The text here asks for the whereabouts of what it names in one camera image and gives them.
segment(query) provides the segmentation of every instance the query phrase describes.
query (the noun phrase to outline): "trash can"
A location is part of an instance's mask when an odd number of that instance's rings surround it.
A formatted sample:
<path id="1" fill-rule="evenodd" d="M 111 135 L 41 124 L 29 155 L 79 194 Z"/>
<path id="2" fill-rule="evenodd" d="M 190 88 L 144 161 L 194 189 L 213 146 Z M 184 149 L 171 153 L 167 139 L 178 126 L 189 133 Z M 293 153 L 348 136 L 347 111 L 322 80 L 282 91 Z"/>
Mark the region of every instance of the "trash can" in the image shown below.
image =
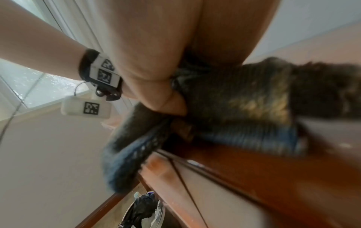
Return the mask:
<path id="1" fill-rule="evenodd" d="M 154 192 L 148 192 L 148 195 L 153 195 Z M 128 210 L 126 211 L 125 215 L 123 216 L 123 219 L 121 223 L 118 225 L 118 228 L 123 228 L 122 224 L 124 223 L 124 220 L 127 218 L 127 214 L 131 211 L 132 207 L 134 206 L 134 202 Z M 154 218 L 154 222 L 151 225 L 150 228 L 181 228 L 181 225 L 177 221 L 176 218 L 171 214 L 171 212 L 163 206 L 162 202 L 158 203 L 158 211 L 159 214 Z"/>

